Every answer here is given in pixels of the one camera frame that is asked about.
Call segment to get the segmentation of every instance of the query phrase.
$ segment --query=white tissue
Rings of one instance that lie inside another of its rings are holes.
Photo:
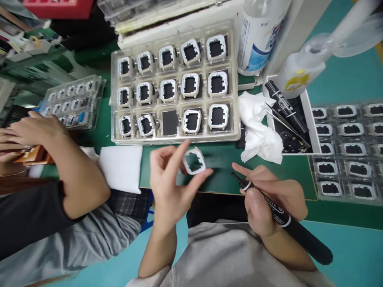
[[[270,127],[262,124],[266,111],[266,105],[273,106],[275,100],[266,98],[263,93],[256,95],[244,92],[239,97],[239,112],[241,120],[246,126],[246,147],[241,154],[243,162],[248,161],[255,155],[273,163],[282,163],[283,143],[280,136]]]

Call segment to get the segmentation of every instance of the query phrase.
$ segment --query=red box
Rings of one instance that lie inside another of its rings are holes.
[[[23,5],[38,18],[88,19],[94,0],[24,0]]]

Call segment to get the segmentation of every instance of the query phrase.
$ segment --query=white paper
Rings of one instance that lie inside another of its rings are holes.
[[[141,194],[141,157],[142,145],[103,147],[97,163],[111,189]]]

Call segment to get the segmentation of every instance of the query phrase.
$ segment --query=gray shirt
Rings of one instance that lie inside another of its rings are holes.
[[[126,287],[334,286],[319,271],[290,271],[264,247],[248,223],[219,220],[189,229],[188,247],[170,269],[165,267]]]
[[[0,261],[0,286],[25,286],[109,260],[127,248],[140,230],[137,221],[103,204],[81,222]]]

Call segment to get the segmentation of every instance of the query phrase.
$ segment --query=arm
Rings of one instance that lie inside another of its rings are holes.
[[[154,225],[142,258],[138,276],[150,277],[166,266],[171,267],[177,248],[176,224],[189,209],[194,196],[213,173],[212,169],[195,175],[187,186],[176,186],[176,177],[190,141],[186,140],[177,149],[167,146],[150,153],[150,186],[156,209]]]
[[[96,164],[69,137],[55,117],[44,118],[29,112],[30,118],[11,124],[9,141],[22,145],[42,145],[56,162],[65,197],[66,215],[76,219],[103,204],[110,189]]]
[[[292,217],[305,219],[308,210],[301,185],[293,180],[281,181],[265,166],[253,171],[237,164],[233,168],[266,193]],[[251,228],[261,236],[267,251],[288,269],[315,271],[316,266],[309,254],[283,230],[273,219],[270,208],[258,189],[249,189],[245,197],[245,208]]]

